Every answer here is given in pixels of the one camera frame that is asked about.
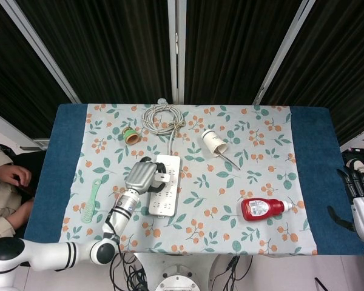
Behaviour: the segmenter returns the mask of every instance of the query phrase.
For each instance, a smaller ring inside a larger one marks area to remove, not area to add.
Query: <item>red bottle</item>
[[[251,198],[241,202],[241,211],[245,220],[262,220],[279,215],[292,208],[292,203],[277,199]]]

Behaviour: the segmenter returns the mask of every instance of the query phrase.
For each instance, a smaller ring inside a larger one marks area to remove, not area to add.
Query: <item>white power strip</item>
[[[161,192],[151,193],[149,213],[163,218],[175,214],[181,158],[179,156],[158,155],[157,162],[162,162],[166,166],[166,173],[170,175],[170,181],[166,183]]]

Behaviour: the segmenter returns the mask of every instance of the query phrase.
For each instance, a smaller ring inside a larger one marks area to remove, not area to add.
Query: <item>orange berry pattern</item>
[[[125,191],[133,165],[148,156],[166,154],[169,136],[154,135],[141,122],[151,105],[90,104],[84,118],[81,153],[62,218],[60,241],[83,243],[101,240],[102,225],[113,203]],[[140,195],[136,209],[121,235],[122,252],[315,254],[305,204],[298,181],[288,107],[237,105],[178,106],[186,125],[175,132],[172,155],[181,158],[173,217],[149,214],[150,197]],[[172,126],[170,114],[156,114],[158,129]],[[133,128],[140,141],[127,145],[123,130]],[[201,134],[213,130],[227,144],[215,158]],[[89,203],[94,180],[101,185],[92,221],[81,217]],[[264,221],[247,222],[240,203],[248,198],[276,198],[293,208]]]

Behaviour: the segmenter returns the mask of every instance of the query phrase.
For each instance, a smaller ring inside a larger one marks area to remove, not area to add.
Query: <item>paper cup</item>
[[[226,143],[213,130],[205,130],[202,133],[201,138],[213,156],[218,156],[218,154],[214,152],[216,150],[220,153],[226,151]]]

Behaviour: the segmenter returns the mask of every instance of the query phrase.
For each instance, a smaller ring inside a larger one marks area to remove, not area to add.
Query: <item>human hand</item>
[[[0,180],[14,186],[27,187],[31,181],[31,172],[20,166],[2,165],[0,166]]]

